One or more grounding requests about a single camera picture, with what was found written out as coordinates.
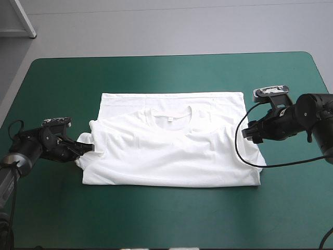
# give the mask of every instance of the wire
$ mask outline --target wire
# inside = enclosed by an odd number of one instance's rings
[[[11,126],[13,126],[16,122],[21,122],[21,127],[20,127],[20,129],[19,129],[19,132],[18,133],[20,133],[20,132],[22,132],[23,131],[23,129],[24,129],[24,121],[22,121],[22,120],[15,120],[15,121],[13,121],[11,124],[9,124],[9,126],[8,126],[8,135],[9,135],[9,138],[13,141],[14,139],[11,137],[11,135],[10,135],[10,128],[11,128]]]
[[[241,119],[241,121],[239,122],[239,124],[238,124],[238,126],[236,128],[236,132],[235,132],[235,150],[236,150],[236,153],[237,153],[239,159],[241,159],[245,164],[253,166],[253,167],[256,167],[256,168],[275,168],[275,167],[291,166],[291,165],[296,165],[296,164],[301,164],[301,163],[310,163],[310,162],[315,161],[315,160],[321,160],[321,159],[326,159],[326,158],[332,158],[333,157],[333,156],[319,156],[319,157],[315,157],[315,158],[308,159],[308,160],[299,160],[299,161],[294,161],[294,162],[291,162],[291,163],[289,162],[289,163],[274,164],[274,165],[256,165],[256,164],[253,164],[253,163],[250,163],[250,162],[244,160],[242,158],[242,156],[240,155],[240,153],[238,151],[238,148],[237,148],[237,134],[238,134],[238,130],[239,130],[239,127],[240,127],[241,123],[245,120],[245,118],[248,116],[248,114],[253,109],[255,109],[256,107],[258,107],[261,104],[263,104],[263,103],[257,103],[252,108],[250,108],[249,111],[247,111],[247,113],[245,114],[245,116]]]
[[[331,228],[325,235],[324,237],[322,238],[322,241],[319,245],[319,249],[323,249],[324,247],[324,244],[325,244],[325,241],[327,240],[327,238],[333,233],[333,228]]]

